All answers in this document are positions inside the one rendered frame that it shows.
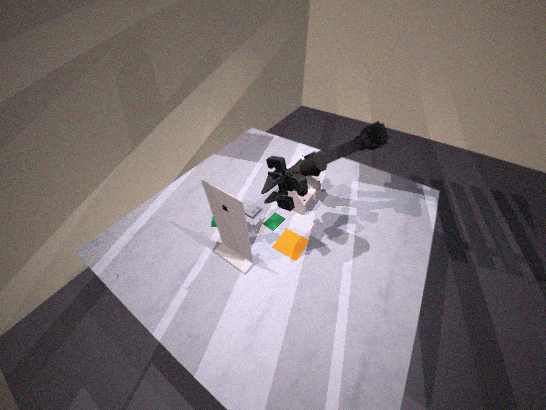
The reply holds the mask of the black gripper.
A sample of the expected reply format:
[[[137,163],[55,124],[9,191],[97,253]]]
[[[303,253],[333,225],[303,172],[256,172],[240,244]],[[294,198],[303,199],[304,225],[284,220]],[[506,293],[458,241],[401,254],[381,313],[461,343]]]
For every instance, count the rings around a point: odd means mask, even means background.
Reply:
[[[273,191],[266,198],[264,203],[268,204],[277,201],[279,208],[292,211],[295,208],[293,197],[288,196],[288,190],[292,189],[292,185],[290,177],[286,177],[286,174],[293,171],[296,171],[296,173],[299,174],[301,174],[301,172],[296,167],[290,167],[289,169],[287,169],[285,158],[283,157],[270,156],[266,159],[266,161],[268,168],[275,168],[275,170],[273,172],[268,172],[268,176],[261,191],[261,194],[267,193],[276,185],[278,185],[279,190],[277,192]]]

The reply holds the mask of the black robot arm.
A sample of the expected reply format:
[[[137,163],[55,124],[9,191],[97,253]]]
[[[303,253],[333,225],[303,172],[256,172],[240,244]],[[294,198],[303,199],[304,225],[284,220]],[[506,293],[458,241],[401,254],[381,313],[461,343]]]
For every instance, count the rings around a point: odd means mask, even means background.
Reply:
[[[328,151],[311,152],[304,156],[304,160],[299,159],[292,167],[296,167],[301,174],[296,171],[289,172],[286,177],[290,177],[292,189],[301,197],[308,193],[308,184],[306,176],[319,176],[322,171],[327,169],[327,165],[347,154],[362,151],[365,149],[374,150],[385,144],[389,139],[384,123],[379,121],[363,128],[361,134],[355,139],[338,145]],[[293,190],[289,191],[293,191]]]

